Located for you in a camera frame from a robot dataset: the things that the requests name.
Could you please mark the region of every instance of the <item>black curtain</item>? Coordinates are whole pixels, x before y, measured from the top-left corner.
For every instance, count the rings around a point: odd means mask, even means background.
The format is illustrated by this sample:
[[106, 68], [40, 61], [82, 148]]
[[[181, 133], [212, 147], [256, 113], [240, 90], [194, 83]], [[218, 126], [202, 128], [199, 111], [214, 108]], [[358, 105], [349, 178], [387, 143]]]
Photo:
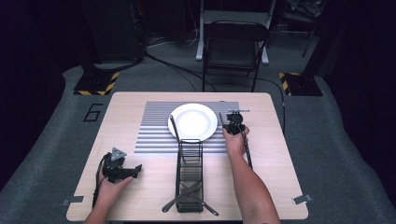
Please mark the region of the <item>black curtain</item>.
[[325, 80], [346, 132], [396, 206], [395, 7], [392, 1], [357, 2], [336, 65]]
[[61, 10], [72, 10], [88, 52], [77, 1], [3, 1], [0, 7], [0, 189], [29, 153], [64, 92], [62, 73], [79, 65]]

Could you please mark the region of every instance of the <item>black dish rack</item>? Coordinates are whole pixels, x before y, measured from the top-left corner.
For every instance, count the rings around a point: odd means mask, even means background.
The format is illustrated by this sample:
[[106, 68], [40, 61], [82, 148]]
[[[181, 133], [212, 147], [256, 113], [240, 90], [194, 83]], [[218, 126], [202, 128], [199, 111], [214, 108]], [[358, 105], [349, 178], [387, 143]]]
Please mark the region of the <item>black dish rack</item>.
[[179, 213], [200, 213], [204, 210], [203, 144], [199, 139], [179, 140], [176, 197], [194, 185], [189, 197], [176, 204]]

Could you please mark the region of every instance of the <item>yellow and black tape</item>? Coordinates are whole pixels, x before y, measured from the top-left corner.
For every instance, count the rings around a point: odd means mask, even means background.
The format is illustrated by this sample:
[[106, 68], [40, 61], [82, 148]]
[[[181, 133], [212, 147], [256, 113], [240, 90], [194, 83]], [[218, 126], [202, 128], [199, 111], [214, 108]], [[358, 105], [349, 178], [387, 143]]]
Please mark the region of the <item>yellow and black tape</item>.
[[120, 73], [114, 74], [106, 89], [103, 89], [102, 91], [75, 91], [74, 94], [76, 95], [109, 95], [111, 93], [111, 90], [113, 90], [114, 85], [116, 84], [116, 80], [119, 77]]
[[288, 81], [286, 80], [286, 75], [299, 76], [300, 73], [279, 73], [280, 81], [282, 82], [283, 90], [286, 95], [291, 95], [290, 87]]

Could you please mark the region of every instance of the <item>black chair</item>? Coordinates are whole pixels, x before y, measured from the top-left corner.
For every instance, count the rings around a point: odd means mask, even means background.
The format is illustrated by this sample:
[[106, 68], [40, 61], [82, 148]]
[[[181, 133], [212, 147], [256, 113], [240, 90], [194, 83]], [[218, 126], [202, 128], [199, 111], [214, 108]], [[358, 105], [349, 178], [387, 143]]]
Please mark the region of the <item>black chair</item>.
[[254, 92], [262, 60], [262, 51], [269, 36], [259, 23], [213, 21], [205, 25], [203, 52], [203, 82], [209, 69], [255, 72], [251, 91]]
[[299, 24], [302, 26], [306, 26], [309, 28], [308, 32], [308, 41], [306, 42], [305, 49], [303, 52], [303, 56], [305, 56], [306, 51], [308, 50], [309, 44], [311, 43], [312, 37], [314, 36], [315, 31], [317, 30], [318, 27], [318, 22], [321, 18], [321, 13], [323, 11], [323, 8], [326, 5], [326, 0], [320, 0], [320, 4], [318, 5], [318, 8], [316, 8], [316, 12], [309, 12], [307, 9], [304, 9], [302, 6], [293, 6], [293, 8], [290, 8], [290, 4], [288, 4], [287, 0], [278, 0], [276, 1], [276, 7], [274, 9], [274, 14], [272, 21], [273, 23], [271, 24], [270, 30], [271, 30], [271, 35], [268, 39], [268, 44], [267, 48], [270, 48], [270, 44], [273, 38], [274, 33], [276, 32], [276, 27], [279, 23], [279, 21], [283, 20], [287, 22], [288, 24]]

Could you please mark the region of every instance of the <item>black and white striped mat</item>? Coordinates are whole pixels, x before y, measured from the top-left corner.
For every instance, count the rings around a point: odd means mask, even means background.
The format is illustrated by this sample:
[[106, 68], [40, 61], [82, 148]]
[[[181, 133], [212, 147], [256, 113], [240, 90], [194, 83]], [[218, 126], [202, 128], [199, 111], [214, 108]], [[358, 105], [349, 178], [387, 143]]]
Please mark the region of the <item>black and white striped mat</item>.
[[[147, 102], [137, 136], [134, 153], [177, 153], [177, 140], [168, 128], [169, 115], [179, 106], [194, 102]], [[228, 123], [226, 114], [231, 109], [239, 109], [238, 102], [195, 102], [206, 105], [218, 117], [218, 128], [215, 133], [203, 141], [204, 153], [225, 153], [224, 138], [222, 136], [221, 113], [223, 121]]]

